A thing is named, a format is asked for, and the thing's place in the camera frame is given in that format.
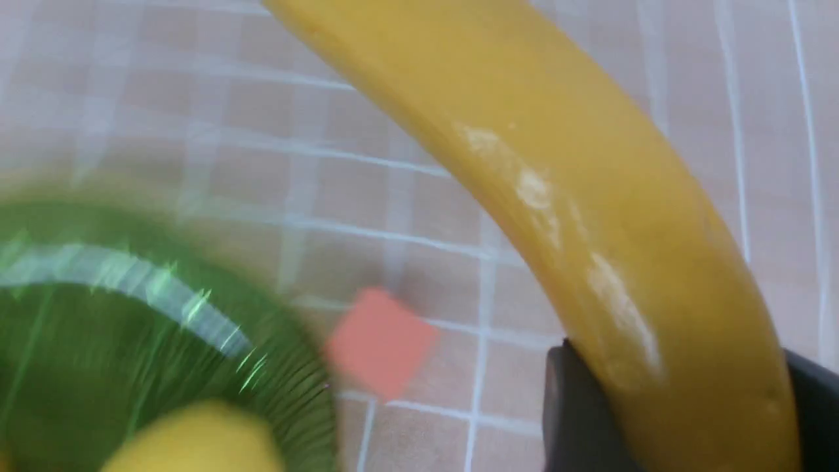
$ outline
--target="pink square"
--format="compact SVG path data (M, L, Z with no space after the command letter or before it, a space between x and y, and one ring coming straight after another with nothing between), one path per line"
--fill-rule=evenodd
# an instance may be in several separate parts
M342 371L383 401L400 398L438 336L386 291L366 289L326 344Z

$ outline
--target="blurry yellow object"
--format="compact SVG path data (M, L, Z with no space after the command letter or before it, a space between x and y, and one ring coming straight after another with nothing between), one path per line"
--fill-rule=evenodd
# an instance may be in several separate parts
M218 402L146 427L102 472L284 472L268 424Z
M751 273L638 107L525 0L266 0L492 214L650 472L796 471Z

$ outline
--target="banana peel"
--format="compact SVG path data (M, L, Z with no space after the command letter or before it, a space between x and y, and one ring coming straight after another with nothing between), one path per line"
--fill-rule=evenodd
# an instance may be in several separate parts
M265 0L498 222L649 472L800 469L735 241L634 102L524 0Z

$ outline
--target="white grid lines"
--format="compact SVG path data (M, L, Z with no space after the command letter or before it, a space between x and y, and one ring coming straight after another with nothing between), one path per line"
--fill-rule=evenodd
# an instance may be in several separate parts
M375 401L372 395L353 390L343 391L338 396L344 400L363 402ZM475 423L480 426L494 427L502 431L519 434L521 436L528 436L531 438L542 437L542 426L538 422L484 414L478 414L474 417L472 412L456 410L453 408L444 408L441 406L425 405L424 403L417 403L415 401L390 401L385 406L388 408L402 408L413 412L429 413L432 415L439 415L462 421L471 421L474 418Z
M217 41L220 44L213 45L223 55L235 55L242 41L242 19L234 20L231 26L232 38L224 38ZM214 37L214 32L207 30L207 25L199 24L199 42L209 42ZM191 65L191 75L196 85L190 100L190 115L198 120L191 120L188 127L190 139L186 140L186 169L179 210L184 210L184 202L188 203L189 210L193 210L195 204L207 193L212 168L218 159L220 139L217 130L224 123L230 97L228 78L216 80L201 74L197 55L193 57Z
M740 77L734 58L734 24L728 0L714 0L714 17L722 48L722 62L726 73L729 113L732 119L734 137L734 160L737 169L737 207L740 211L740 239L743 244L743 258L751 262L752 246L748 231L748 207L746 202L746 156L743 149L743 118L740 113Z
M638 0L638 21L644 42L647 85L652 118L664 136L670 134L667 108L667 53L664 49L662 0Z
M89 92L85 96L82 130L77 143L73 178L77 181L95 170L107 152L108 140L112 136L118 104L122 98L131 71L134 51L137 49L138 33L143 22L144 6L122 8L119 11L96 8L96 33L93 36L92 58L111 58L122 69L93 66L88 76ZM123 41L113 42L99 31L119 25L125 33Z
M819 150L816 143L816 131L813 123L813 106L810 99L810 83L807 79L805 54L801 44L801 32L798 21L798 9L793 0L788 0L789 19L792 23L795 56L798 61L801 98L804 103L807 129L807 146L810 157L810 191L813 204L813 223L815 226L816 272L819 283L819 361L831 368L839 368L839 352L836 344L839 336L836 320L831 315L831 255L825 243L827 228L824 224L824 208L821 200L821 177L819 172Z
M29 31L34 28L32 17L38 11L40 4L41 0L29 1L23 15L19 17L8 17L5 13L0 15L0 19L3 20L2 24L7 28L3 32L3 55L0 56L0 102L3 102L3 97L6 95L6 86L18 67L23 45L29 37Z
M475 382L472 386L472 413L469 420L469 433L466 439L465 472L472 472L472 457L475 453L477 440L478 418L481 416L481 396L486 383L487 357L489 350L489 333L492 330L492 311L495 298L496 260L500 234L498 227L481 211L481 246L490 257L481 259L479 274L478 300L478 343L477 361L475 363Z

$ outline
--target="yellow banana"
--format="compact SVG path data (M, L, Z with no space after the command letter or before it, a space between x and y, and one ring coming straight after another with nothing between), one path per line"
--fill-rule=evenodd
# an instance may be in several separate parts
M649 472L800 468L789 375L664 137L525 0L266 0L492 214Z

